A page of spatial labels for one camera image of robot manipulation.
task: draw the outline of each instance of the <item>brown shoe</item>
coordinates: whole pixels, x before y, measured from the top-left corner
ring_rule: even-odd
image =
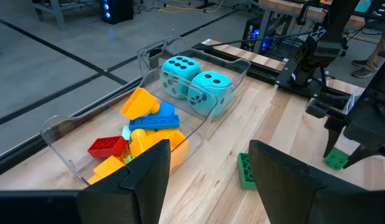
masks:
[[[373,72],[367,68],[360,68],[352,73],[352,76],[356,78],[367,78],[373,75]]]

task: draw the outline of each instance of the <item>person's leg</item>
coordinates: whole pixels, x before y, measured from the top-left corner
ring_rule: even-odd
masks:
[[[385,30],[383,31],[384,34],[381,37],[381,40],[379,41],[377,47],[375,48],[374,52],[369,56],[367,61],[364,60],[354,60],[352,61],[353,65],[357,65],[361,67],[359,70],[354,71],[352,73],[352,76],[357,78],[366,78],[373,75],[373,71],[377,69],[378,63],[381,59],[380,56],[378,56],[378,53],[385,50]]]

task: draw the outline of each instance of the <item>toy block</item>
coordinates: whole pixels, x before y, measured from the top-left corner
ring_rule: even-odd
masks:
[[[130,131],[136,129],[167,129],[180,127],[178,115],[170,116],[142,116],[131,120],[129,124]]]
[[[142,129],[134,130],[131,133],[130,138],[130,154],[135,157],[139,156],[141,153],[145,152],[147,149],[154,145],[152,144],[152,140]]]
[[[120,113],[129,119],[136,119],[146,113],[157,113],[158,111],[159,103],[156,101],[155,96],[144,88],[137,87],[129,100],[123,105]]]
[[[174,106],[168,102],[162,102],[159,106],[159,111],[148,116],[169,116],[174,115]]]
[[[91,177],[91,178],[89,178],[89,179],[87,180],[87,182],[88,182],[89,184],[95,184],[96,182],[98,182],[98,181],[101,180],[101,179],[102,179],[102,178],[101,178],[99,175],[94,174],[93,177]]]
[[[178,144],[178,148],[171,148],[170,154],[170,174],[177,170],[177,168],[184,162],[188,153],[188,139],[182,140]]]
[[[125,166],[125,164],[119,161],[115,156],[110,156],[108,159],[94,168],[93,171],[100,178],[105,178],[123,166]]]
[[[340,170],[348,162],[348,159],[349,155],[334,147],[324,158],[324,163],[334,170]]]
[[[99,138],[87,150],[94,158],[120,156],[125,150],[127,141],[122,136]]]
[[[238,154],[238,170],[242,189],[257,190],[247,153]]]
[[[125,159],[125,164],[128,164],[129,162],[131,162],[133,159],[135,159],[135,157],[134,156],[131,156],[131,155],[129,155],[128,157],[126,157],[126,159]]]
[[[131,133],[131,155],[136,157],[139,156],[162,139],[169,139],[171,150],[173,150],[178,144],[185,140],[185,137],[178,129],[164,129],[149,136],[144,130],[136,129]]]
[[[116,157],[119,161],[121,161],[122,163],[125,163],[125,159],[130,156],[130,150],[128,149],[128,147],[126,146],[126,149],[123,150],[122,154],[119,156],[119,157]]]
[[[130,140],[130,133],[131,133],[131,131],[130,131],[130,129],[129,129],[129,125],[125,125],[125,126],[123,127],[123,130],[122,130],[122,137],[123,137],[125,140],[129,141],[129,140]]]
[[[156,130],[145,130],[145,133],[150,136],[152,134],[154,134],[156,132]]]

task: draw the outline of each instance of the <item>green lego brick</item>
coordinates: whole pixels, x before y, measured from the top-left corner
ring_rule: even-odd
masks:
[[[324,163],[334,170],[340,170],[348,162],[348,158],[349,155],[334,147],[324,158]]]
[[[256,190],[247,153],[238,154],[238,169],[240,173],[241,188]]]
[[[129,155],[129,156],[126,157],[126,159],[125,159],[125,164],[128,164],[128,163],[131,162],[133,159],[135,159],[135,156]]]

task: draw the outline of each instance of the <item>orange lego brick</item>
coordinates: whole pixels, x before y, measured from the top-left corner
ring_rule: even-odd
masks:
[[[173,149],[170,154],[170,174],[184,162],[188,154],[188,139],[182,142],[177,149]]]
[[[99,180],[101,180],[102,178],[97,175],[97,174],[94,174],[93,177],[91,177],[87,182],[89,184],[95,184],[96,182],[98,182]]]
[[[155,130],[145,130],[145,133],[149,136],[154,134],[156,131]]]
[[[110,156],[108,159],[94,168],[94,173],[99,177],[104,178],[123,166],[125,166],[125,164],[119,161],[115,156]]]
[[[146,113],[156,113],[159,111],[159,103],[155,96],[151,95],[144,88],[137,87],[129,100],[123,105],[120,113],[129,119],[136,119]]]
[[[139,156],[147,149],[160,142],[162,139],[169,139],[171,146],[171,172],[177,166],[180,166],[188,153],[188,140],[178,129],[163,129],[147,136],[142,129],[134,130],[131,133],[130,151],[132,156]]]

